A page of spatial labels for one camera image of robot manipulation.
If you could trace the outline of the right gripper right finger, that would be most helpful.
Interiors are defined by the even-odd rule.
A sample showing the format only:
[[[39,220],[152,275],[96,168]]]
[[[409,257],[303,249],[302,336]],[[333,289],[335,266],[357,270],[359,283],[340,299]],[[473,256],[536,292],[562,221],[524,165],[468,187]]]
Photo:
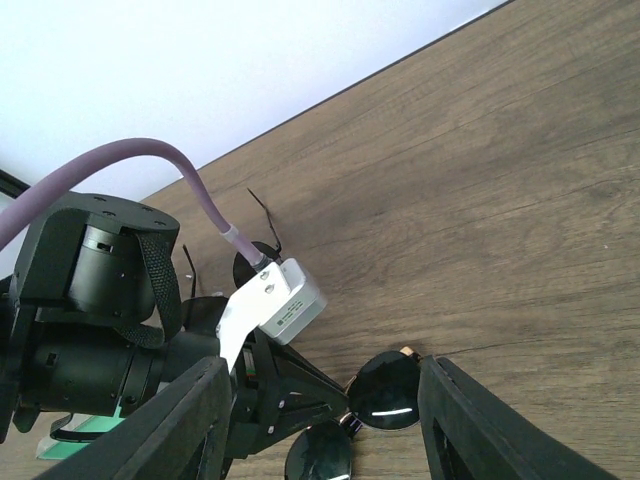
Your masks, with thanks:
[[[445,357],[420,364],[418,407],[433,479],[613,479]]]

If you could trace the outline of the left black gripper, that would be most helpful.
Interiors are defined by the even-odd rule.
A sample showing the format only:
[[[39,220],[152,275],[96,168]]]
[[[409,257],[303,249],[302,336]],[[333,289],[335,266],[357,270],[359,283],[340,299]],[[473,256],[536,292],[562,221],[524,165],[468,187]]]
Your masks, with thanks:
[[[279,409],[283,399],[277,379],[288,393],[317,400],[346,400],[344,389],[289,345],[259,332],[245,341],[235,364],[235,402],[227,438],[227,456],[245,459],[313,425],[336,419],[346,409],[326,404]]]

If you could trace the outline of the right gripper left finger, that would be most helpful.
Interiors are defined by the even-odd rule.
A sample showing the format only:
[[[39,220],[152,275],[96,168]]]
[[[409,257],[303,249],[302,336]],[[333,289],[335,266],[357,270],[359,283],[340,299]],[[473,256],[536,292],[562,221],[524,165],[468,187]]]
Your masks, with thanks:
[[[227,363],[206,357],[130,417],[40,479],[219,479],[232,389]]]

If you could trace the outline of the gold-trimmed black sunglasses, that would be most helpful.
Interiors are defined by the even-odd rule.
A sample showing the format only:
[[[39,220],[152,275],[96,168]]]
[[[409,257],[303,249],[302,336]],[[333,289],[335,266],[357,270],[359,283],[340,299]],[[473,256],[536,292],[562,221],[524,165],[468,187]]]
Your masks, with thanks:
[[[382,352],[345,389],[347,413],[303,430],[284,467],[286,479],[350,479],[352,441],[362,427],[398,431],[419,422],[417,395],[421,356],[412,348]]]

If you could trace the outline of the grey glasses case green lining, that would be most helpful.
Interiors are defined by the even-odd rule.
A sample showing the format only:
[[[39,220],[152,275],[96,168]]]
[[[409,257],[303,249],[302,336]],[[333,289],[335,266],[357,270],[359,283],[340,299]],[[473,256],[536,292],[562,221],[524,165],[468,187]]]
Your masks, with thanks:
[[[67,459],[118,426],[123,421],[121,410],[117,406],[112,416],[66,414],[54,421],[49,434],[39,441],[36,458],[48,461]]]

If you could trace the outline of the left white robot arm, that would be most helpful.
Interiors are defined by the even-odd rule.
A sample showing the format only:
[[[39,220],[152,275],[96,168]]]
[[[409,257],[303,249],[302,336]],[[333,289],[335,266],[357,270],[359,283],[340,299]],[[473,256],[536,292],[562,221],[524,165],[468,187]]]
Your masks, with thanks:
[[[182,300],[171,216],[70,192],[29,227],[1,283],[1,428],[31,430],[44,412],[128,417],[199,360],[218,331],[265,315],[231,368],[225,454],[241,459],[343,413],[338,384],[290,345],[324,308],[309,274],[279,245],[263,265],[233,262],[230,297]]]

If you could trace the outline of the round black sunglasses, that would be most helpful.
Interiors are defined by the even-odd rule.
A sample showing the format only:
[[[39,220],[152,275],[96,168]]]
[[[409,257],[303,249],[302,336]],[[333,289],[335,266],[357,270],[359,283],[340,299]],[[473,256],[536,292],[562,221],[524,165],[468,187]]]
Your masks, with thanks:
[[[275,245],[271,246],[260,241],[249,242],[245,237],[241,236],[234,227],[226,233],[226,236],[232,240],[231,244],[234,247],[241,246],[241,249],[236,253],[232,265],[232,276],[237,288],[240,288],[256,274],[264,270],[269,263],[282,262],[282,244],[275,230],[271,212],[265,203],[260,200],[250,188],[248,188],[247,191],[264,210],[269,229],[275,240]]]

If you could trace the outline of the black aluminium frame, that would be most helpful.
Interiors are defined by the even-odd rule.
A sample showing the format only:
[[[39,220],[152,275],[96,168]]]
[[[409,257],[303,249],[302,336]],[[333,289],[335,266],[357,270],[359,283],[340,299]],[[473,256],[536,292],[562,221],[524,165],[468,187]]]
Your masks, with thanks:
[[[24,181],[11,175],[5,170],[0,170],[0,192],[12,200],[19,198],[30,186]]]

